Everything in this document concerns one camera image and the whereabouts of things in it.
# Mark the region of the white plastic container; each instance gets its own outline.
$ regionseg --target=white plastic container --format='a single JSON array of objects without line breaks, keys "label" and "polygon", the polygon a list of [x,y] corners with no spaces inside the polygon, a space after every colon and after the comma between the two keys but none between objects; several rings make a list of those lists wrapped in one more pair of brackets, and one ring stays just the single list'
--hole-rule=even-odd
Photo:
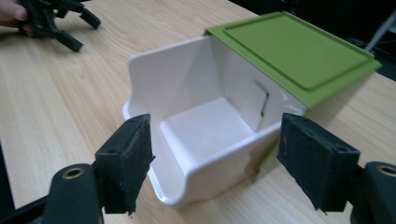
[{"label": "white plastic container", "polygon": [[150,113],[158,198],[180,207],[251,175],[279,135],[283,112],[307,107],[214,35],[129,62],[126,119]]}]

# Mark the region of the hand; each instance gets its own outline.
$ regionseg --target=hand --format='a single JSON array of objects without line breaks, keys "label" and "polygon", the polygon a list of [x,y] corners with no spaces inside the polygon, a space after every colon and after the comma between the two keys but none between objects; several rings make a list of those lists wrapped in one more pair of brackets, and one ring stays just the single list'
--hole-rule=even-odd
[{"label": "hand", "polygon": [[[0,26],[18,27],[20,21],[27,20],[27,11],[17,4],[18,0],[0,0]],[[24,25],[22,29],[32,36],[29,25]]]}]

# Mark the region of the plastic bin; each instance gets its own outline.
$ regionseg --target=plastic bin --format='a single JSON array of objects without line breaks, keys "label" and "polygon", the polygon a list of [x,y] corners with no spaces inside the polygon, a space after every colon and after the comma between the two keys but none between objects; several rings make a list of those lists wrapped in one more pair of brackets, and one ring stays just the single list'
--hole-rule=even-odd
[{"label": "plastic bin", "polygon": [[311,24],[272,13],[132,57],[123,114],[150,113],[148,176],[163,203],[180,207],[255,172],[282,113],[302,115],[378,66]]}]

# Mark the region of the table surface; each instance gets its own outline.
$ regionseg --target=table surface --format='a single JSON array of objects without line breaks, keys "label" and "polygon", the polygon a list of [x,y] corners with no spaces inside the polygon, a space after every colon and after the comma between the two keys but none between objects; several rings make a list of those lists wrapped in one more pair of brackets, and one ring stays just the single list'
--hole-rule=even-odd
[{"label": "table surface", "polygon": [[[131,94],[132,55],[194,38],[209,26],[255,14],[226,0],[95,0],[84,5],[102,24],[93,30],[75,13],[60,29],[84,43],[80,53],[55,40],[0,28],[0,139],[17,207],[48,194],[67,165],[91,163],[123,123]],[[396,161],[396,83],[372,74],[307,116],[361,151],[368,161]],[[161,204],[147,178],[137,211],[106,223],[348,223],[344,213],[315,211],[270,155],[263,172],[220,196],[175,210]]]}]

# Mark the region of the black clamp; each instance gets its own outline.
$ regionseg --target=black clamp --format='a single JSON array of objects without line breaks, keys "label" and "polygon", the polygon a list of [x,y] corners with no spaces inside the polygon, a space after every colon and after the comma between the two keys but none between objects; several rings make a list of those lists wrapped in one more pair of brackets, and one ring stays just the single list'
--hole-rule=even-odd
[{"label": "black clamp", "polygon": [[103,224],[107,214],[131,215],[154,160],[150,115],[126,120],[95,153],[93,164],[64,167],[52,178],[49,195],[0,217],[0,224]]},{"label": "black clamp", "polygon": [[54,16],[64,18],[67,11],[81,13],[80,17],[87,22],[93,29],[100,25],[100,20],[93,15],[81,2],[75,0],[20,0],[21,5],[28,12],[28,19],[21,25],[28,24],[32,28],[34,36],[47,36],[55,38],[69,49],[78,52],[82,43],[65,31],[58,30]]},{"label": "black clamp", "polygon": [[342,212],[350,202],[351,223],[396,223],[396,166],[362,168],[360,154],[314,121],[283,114],[277,158],[316,209]]}]

